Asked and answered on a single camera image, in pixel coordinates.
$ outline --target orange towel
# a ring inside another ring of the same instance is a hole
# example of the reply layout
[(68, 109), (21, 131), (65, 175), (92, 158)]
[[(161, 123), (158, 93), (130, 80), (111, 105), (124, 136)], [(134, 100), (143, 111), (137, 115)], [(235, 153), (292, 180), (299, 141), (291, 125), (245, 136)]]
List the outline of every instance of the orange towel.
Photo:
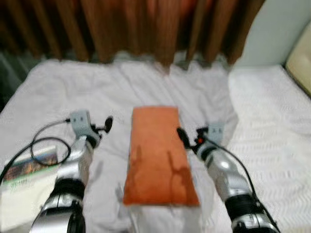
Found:
[(199, 205), (179, 126), (177, 108), (133, 110), (125, 205)]

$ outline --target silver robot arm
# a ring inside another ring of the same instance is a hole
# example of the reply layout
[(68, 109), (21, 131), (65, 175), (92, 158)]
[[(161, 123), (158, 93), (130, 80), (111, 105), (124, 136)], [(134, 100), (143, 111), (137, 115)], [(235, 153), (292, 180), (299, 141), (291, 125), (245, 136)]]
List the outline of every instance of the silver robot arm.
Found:
[(222, 128), (216, 125), (211, 129), (197, 129), (195, 146), (190, 146), (183, 129), (177, 129), (177, 132), (185, 148), (192, 149), (204, 162), (219, 197), (225, 203), (233, 233), (279, 233), (259, 200), (253, 196), (247, 179), (239, 173), (235, 163), (222, 150), (207, 141), (210, 139), (217, 144), (221, 142), (219, 135), (222, 134)]
[(108, 133), (112, 118), (107, 118), (104, 127), (96, 128), (91, 125), (88, 111), (78, 111), (70, 114), (70, 122), (76, 134), (71, 154), (59, 167), (54, 189), (33, 222), (30, 233), (85, 232), (82, 209), (88, 168), (93, 150), (102, 137), (99, 131)]

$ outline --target bed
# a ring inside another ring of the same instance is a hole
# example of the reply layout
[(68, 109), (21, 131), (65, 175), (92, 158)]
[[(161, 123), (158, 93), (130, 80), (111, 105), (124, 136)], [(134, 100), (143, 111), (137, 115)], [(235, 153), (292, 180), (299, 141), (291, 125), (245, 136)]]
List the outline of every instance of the bed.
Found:
[[(198, 127), (223, 122), (222, 144), (245, 163), (282, 232), (311, 231), (311, 102), (280, 66), (236, 69), (228, 75), (219, 63), (203, 69), (192, 62), (188, 71), (171, 66), (167, 75), (150, 63), (46, 61), (30, 72), (0, 115), (0, 167), (36, 129), (70, 111), (88, 109), (97, 124), (113, 115), (113, 128), (95, 150), (90, 167), (84, 200), (87, 232), (146, 232), (151, 221), (155, 232), (230, 232), (225, 207), (191, 152), (199, 210), (129, 210), (121, 204), (131, 114), (133, 107), (144, 105), (177, 106), (190, 138)], [(72, 140), (68, 128), (54, 133)]]

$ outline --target brown curtain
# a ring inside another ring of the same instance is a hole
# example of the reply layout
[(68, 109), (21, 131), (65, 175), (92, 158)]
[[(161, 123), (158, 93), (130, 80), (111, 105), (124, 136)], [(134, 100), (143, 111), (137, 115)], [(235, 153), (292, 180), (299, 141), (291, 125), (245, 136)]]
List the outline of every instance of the brown curtain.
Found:
[(81, 61), (101, 62), (126, 50), (153, 54), (163, 65), (179, 50), (207, 62), (223, 53), (230, 64), (264, 0), (0, 0), (0, 46), (34, 57), (62, 59), (70, 48)]

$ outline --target wire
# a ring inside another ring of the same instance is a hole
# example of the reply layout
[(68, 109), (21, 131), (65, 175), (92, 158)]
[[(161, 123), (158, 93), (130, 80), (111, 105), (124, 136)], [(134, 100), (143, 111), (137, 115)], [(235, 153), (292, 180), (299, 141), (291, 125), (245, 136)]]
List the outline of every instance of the wire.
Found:
[(253, 185), (253, 182), (252, 182), (252, 179), (246, 169), (246, 167), (244, 166), (244, 164), (242, 163), (242, 161), (234, 154), (232, 153), (231, 151), (227, 150), (225, 147), (222, 147), (220, 145), (218, 145), (216, 142), (213, 142), (212, 140), (208, 139), (208, 138), (205, 138), (206, 141), (208, 141), (209, 143), (211, 143), (212, 145), (214, 145), (215, 147), (223, 150), (224, 152), (228, 153), (229, 155), (231, 155), (240, 165), (241, 167), (243, 168), (244, 172), (246, 173), (246, 176), (247, 176), (247, 179), (248, 179), (248, 182), (251, 186), (251, 189), (252, 189), (252, 194), (253, 194), (253, 197), (254, 199), (257, 201), (257, 203), (259, 204), (259, 207), (261, 207), (261, 209), (266, 213), (266, 215), (268, 216), (269, 220), (271, 221), (271, 223), (273, 224), (273, 226), (279, 231), (279, 228), (277, 227), (277, 224), (276, 222), (273, 220), (272, 216), (270, 215), (269, 211), (267, 210), (267, 208), (261, 203), (261, 201), (259, 200), (259, 198), (257, 197), (257, 194), (256, 194), (256, 191), (255, 191), (255, 188), (254, 188), (254, 185)]
[(27, 150), (28, 148), (30, 148), (31, 146), (33, 146), (34, 144), (38, 143), (38, 142), (41, 142), (41, 141), (45, 141), (45, 140), (56, 140), (56, 141), (60, 141), (62, 143), (64, 143), (64, 145), (66, 145), (66, 147), (68, 148), (68, 154), (71, 153), (71, 148), (70, 146), (68, 145), (67, 142), (65, 142), (63, 139), (61, 138), (58, 138), (58, 137), (43, 137), (43, 138), (40, 138), (38, 140), (35, 140), (35, 141), (32, 141), (31, 143), (29, 143), (27, 146), (25, 146), (23, 149), (21, 149), (16, 155), (14, 155), (14, 157), (8, 162), (8, 164), (4, 167), (1, 175), (0, 175), (0, 185), (3, 181), (3, 178), (5, 176), (5, 174), (8, 172), (8, 170), (10, 169), (10, 167), (13, 165), (14, 161), (21, 155), (23, 154), (23, 152), (25, 150)]
[[(33, 150), (33, 145), (34, 145), (34, 142), (36, 141), (37, 137), (39, 136), (40, 133), (42, 133), (44, 130), (46, 130), (47, 128), (50, 128), (52, 126), (55, 126), (55, 125), (59, 125), (59, 124), (63, 124), (63, 123), (69, 123), (70, 122), (70, 119), (67, 118), (65, 120), (58, 120), (58, 121), (54, 121), (54, 122), (51, 122), (47, 125), (45, 125), (44, 127), (42, 127), (41, 129), (39, 129), (37, 131), (37, 133), (34, 135), (34, 138), (32, 140), (32, 144), (30, 145), (30, 155), (32, 157), (33, 160), (35, 160), (37, 163), (41, 164), (41, 165), (44, 165), (44, 166), (50, 166), (49, 164), (46, 164), (42, 161), (40, 161), (39, 159), (37, 159), (34, 155), (34, 150)], [(67, 154), (67, 156), (62, 160), (62, 161), (59, 161), (53, 165), (57, 165), (57, 164), (60, 164), (62, 162), (64, 162), (68, 157), (69, 157), (70, 153)]]

